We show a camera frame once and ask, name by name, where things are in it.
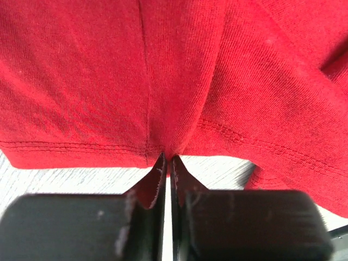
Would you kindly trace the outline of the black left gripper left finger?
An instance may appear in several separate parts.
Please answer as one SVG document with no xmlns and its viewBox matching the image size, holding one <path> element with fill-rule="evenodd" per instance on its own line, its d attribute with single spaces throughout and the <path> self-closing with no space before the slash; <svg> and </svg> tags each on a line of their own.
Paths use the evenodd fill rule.
<svg viewBox="0 0 348 261">
<path fill-rule="evenodd" d="M 123 194 L 30 194 L 1 218 L 1 260 L 161 260 L 166 159 Z"/>
</svg>

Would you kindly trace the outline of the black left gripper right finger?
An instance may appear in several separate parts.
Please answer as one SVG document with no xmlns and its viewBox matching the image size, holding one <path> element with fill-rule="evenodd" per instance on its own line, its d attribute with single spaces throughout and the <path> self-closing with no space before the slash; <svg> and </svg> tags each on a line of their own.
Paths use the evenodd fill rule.
<svg viewBox="0 0 348 261">
<path fill-rule="evenodd" d="M 170 163 L 174 260 L 329 260 L 334 247 L 298 190 L 211 190 Z"/>
</svg>

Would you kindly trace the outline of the dark red t-shirt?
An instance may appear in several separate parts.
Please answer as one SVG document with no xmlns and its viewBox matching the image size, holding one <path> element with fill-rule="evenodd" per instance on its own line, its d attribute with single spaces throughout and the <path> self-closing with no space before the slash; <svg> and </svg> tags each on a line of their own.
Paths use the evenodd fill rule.
<svg viewBox="0 0 348 261">
<path fill-rule="evenodd" d="M 1 1 L 19 169 L 231 156 L 347 217 L 347 1 Z"/>
</svg>

